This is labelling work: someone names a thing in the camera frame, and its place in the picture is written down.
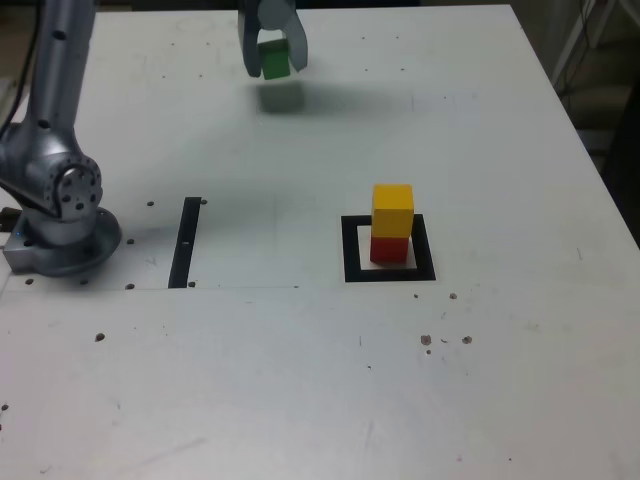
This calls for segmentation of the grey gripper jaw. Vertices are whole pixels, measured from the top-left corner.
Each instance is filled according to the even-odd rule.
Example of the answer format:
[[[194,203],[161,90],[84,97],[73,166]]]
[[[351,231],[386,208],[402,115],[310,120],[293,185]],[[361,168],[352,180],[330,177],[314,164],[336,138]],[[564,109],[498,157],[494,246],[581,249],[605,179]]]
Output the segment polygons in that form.
[[[258,18],[263,30],[281,31],[289,44],[293,68],[300,72],[308,65],[308,42],[296,10],[295,0],[262,0]]]

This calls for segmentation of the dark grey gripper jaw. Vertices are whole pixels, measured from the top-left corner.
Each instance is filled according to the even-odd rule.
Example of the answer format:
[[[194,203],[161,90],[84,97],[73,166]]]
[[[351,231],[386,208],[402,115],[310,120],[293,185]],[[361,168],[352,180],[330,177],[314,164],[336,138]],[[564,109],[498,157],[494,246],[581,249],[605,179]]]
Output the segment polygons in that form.
[[[246,71],[253,78],[259,78],[262,71],[258,48],[258,36],[261,30],[258,6],[258,0],[238,1],[239,42]]]

